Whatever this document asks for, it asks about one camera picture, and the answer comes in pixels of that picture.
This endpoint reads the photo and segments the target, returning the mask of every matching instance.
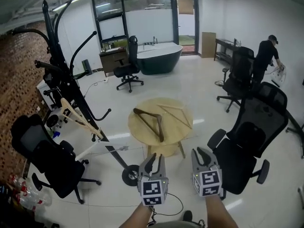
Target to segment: black t-shirt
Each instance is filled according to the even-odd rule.
[[[279,59],[279,55],[275,46],[270,40],[262,41],[258,48],[258,53],[255,59],[255,67],[266,70],[273,56],[275,59]]]

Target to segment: round wooden table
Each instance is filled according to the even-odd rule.
[[[151,153],[162,154],[164,157],[173,155],[178,148],[185,158],[181,140],[192,130],[193,117],[182,102],[170,98],[154,98],[139,103],[136,108],[152,114],[161,115],[161,128],[164,140],[160,141],[149,126],[133,111],[129,115],[128,126],[131,134],[138,141],[148,146],[148,156]],[[159,133],[156,117],[141,114],[142,118]]]

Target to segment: person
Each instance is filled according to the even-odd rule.
[[[219,195],[206,197],[208,228],[238,228],[236,222],[226,210]],[[142,203],[133,214],[119,228],[146,228],[151,217],[152,210]],[[192,213],[187,210],[182,221],[170,221],[157,223],[152,228],[200,228],[204,227],[192,221]]]
[[[253,63],[253,88],[258,88],[264,78],[265,71],[272,58],[275,57],[279,68],[282,68],[281,61],[276,49],[278,41],[274,35],[270,35],[268,40],[260,43],[256,59]]]

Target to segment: grass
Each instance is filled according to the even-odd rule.
[[[189,46],[189,45],[194,45],[195,41],[194,41],[194,36],[179,36],[180,39],[180,45],[181,46]]]

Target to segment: plastic bottle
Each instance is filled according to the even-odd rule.
[[[22,207],[35,212],[36,204],[34,202],[30,201],[27,197],[24,197],[23,195],[17,194],[16,199],[17,199],[17,202]]]
[[[26,180],[18,175],[11,174],[9,176],[9,183],[15,187],[16,190],[20,191],[22,186],[26,185]]]
[[[52,204],[52,198],[44,191],[38,191],[29,181],[26,185],[22,186],[21,192],[24,197],[27,197],[30,201],[35,204],[41,204],[50,206]]]

